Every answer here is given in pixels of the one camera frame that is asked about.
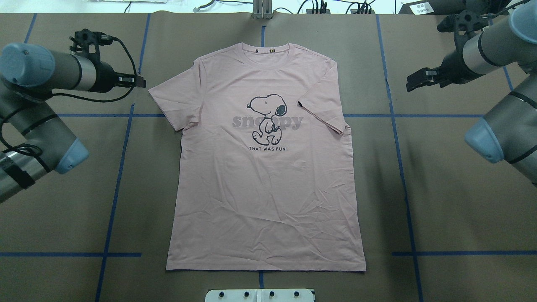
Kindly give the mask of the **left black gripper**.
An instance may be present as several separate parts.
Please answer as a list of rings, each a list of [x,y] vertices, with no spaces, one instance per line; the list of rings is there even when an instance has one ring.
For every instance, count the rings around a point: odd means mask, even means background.
[[[114,87],[146,88],[146,80],[140,75],[119,73],[108,63],[97,65],[97,92],[106,93]]]

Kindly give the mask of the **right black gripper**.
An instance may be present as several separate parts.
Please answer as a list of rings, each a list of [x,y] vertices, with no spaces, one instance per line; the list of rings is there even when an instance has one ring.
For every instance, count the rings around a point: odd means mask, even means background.
[[[445,56],[441,66],[436,68],[422,68],[407,77],[405,87],[407,92],[425,86],[449,86],[451,84],[467,84],[483,76],[468,68],[464,62],[462,52],[455,50]]]

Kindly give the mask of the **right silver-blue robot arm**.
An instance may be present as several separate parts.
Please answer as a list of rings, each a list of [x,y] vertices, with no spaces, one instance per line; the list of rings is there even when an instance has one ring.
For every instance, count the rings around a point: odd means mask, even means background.
[[[442,17],[440,33],[453,35],[453,50],[437,67],[410,74],[407,92],[427,86],[472,85],[472,95],[491,97],[504,77],[496,101],[465,133],[464,141],[490,163],[506,163],[536,186],[536,2],[535,0],[461,0]],[[505,76],[516,65],[525,78]]]

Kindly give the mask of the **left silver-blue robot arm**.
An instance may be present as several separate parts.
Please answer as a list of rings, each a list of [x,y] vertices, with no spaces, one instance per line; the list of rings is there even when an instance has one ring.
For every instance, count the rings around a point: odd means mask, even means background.
[[[49,172],[65,174],[82,162],[89,151],[47,101],[53,90],[106,93],[114,87],[146,87],[133,72],[119,73],[102,62],[99,47],[119,42],[101,32],[78,32],[71,37],[70,53],[40,45],[10,43],[1,52],[1,126],[11,124],[25,141],[1,145],[1,201],[32,187]]]

